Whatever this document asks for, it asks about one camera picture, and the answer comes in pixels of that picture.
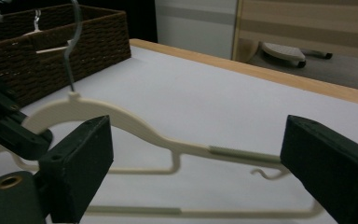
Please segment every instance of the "wicker basket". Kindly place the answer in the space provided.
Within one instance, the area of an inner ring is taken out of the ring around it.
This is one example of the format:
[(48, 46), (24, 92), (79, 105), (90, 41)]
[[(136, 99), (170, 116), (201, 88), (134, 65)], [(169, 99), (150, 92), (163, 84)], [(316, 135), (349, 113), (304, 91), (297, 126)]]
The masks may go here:
[[(123, 11), (81, 6), (83, 31), (71, 53), (74, 79), (92, 75), (130, 58), (126, 14)], [(75, 32), (72, 5), (41, 8), (39, 29), (34, 31), (34, 10), (7, 14), (0, 23), (0, 77), (28, 105), (68, 86), (63, 50), (38, 50), (67, 45)]]

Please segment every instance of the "gray floor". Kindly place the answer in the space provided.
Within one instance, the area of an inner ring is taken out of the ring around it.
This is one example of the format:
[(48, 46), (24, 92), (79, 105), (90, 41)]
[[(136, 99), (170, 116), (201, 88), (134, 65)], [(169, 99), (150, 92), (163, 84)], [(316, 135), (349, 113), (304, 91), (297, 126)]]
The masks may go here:
[(320, 52), (304, 49), (302, 51), (307, 57), (307, 65), (304, 68), (297, 68), (296, 62), (268, 56), (261, 49), (248, 63), (358, 89), (358, 58), (334, 54), (331, 59), (326, 60)]

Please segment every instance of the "white wall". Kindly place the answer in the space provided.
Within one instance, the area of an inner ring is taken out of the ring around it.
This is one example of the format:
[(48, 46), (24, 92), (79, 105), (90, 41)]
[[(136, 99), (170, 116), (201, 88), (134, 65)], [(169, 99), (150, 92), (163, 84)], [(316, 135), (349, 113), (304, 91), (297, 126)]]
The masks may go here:
[(156, 0), (158, 42), (231, 58), (237, 0)]

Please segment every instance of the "clothes hanger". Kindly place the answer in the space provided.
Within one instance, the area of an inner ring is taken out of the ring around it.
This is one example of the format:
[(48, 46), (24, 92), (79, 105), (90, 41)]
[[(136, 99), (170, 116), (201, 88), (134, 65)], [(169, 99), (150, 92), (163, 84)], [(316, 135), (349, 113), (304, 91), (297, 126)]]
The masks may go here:
[[(35, 9), (34, 10), (34, 30), (30, 33), (27, 33), (25, 35), (33, 35), (39, 32), (42, 32), (41, 30), (39, 30), (39, 20), (40, 17), (42, 16), (42, 11), (40, 9)], [(53, 51), (58, 51), (58, 50), (64, 50), (67, 49), (68, 46), (65, 47), (58, 47), (58, 48), (53, 48), (53, 49), (41, 49), (41, 50), (37, 50), (36, 53), (37, 54), (42, 54), (42, 53), (48, 53), (48, 52), (53, 52)]]
[[(277, 175), (266, 175), (261, 169), (254, 169), (252, 174), (261, 174), (269, 180), (280, 179), (290, 174), (282, 164), (279, 156), (242, 151), (224, 147), (210, 147), (191, 144), (166, 137), (145, 121), (138, 118), (130, 111), (119, 106), (93, 99), (82, 98), (75, 91), (72, 70), (69, 64), (69, 54), (75, 47), (81, 34), (80, 8), (76, 0), (72, 0), (76, 15), (76, 33), (73, 41), (64, 52), (65, 69), (70, 79), (68, 99), (58, 100), (44, 105), (24, 120), (22, 126), (33, 133), (41, 133), (47, 128), (66, 121), (87, 120), (101, 115), (109, 115), (111, 125), (131, 133), (158, 147), (163, 147), (172, 153), (172, 167), (170, 169), (143, 169), (143, 168), (111, 168), (109, 174), (123, 175), (169, 175), (174, 174), (180, 168), (180, 156), (183, 154), (202, 157), (211, 160), (229, 161), (272, 168), (279, 171)], [(37, 165), (27, 164), (20, 157), (13, 155), (15, 162), (24, 170), (37, 170)], [(148, 217), (213, 217), (213, 218), (307, 218), (319, 215), (323, 208), (316, 202), (310, 209), (287, 210), (200, 210), (182, 208), (152, 208), (152, 207), (123, 207), (123, 206), (90, 206), (90, 215), (115, 215), (115, 216), (148, 216)]]

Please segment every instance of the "table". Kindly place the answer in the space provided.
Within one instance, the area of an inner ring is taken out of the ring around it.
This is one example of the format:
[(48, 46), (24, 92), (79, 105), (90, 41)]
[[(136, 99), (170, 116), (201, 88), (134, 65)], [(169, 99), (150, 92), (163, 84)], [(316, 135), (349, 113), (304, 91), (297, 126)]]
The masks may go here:
[[(279, 155), (286, 117), (314, 119), (358, 143), (358, 90), (131, 40), (132, 57), (75, 84), (83, 97), (120, 105), (160, 133), (204, 145)], [(23, 108), (66, 97), (57, 91)], [(54, 126), (56, 144), (78, 122)], [(168, 151), (113, 129), (114, 166), (168, 167)], [(109, 175), (92, 204), (211, 209), (297, 208), (311, 197), (292, 175), (267, 181), (254, 167), (183, 157), (175, 175)], [(19, 170), (0, 153), (0, 175)], [(313, 219), (84, 217), (83, 223), (335, 223)]]

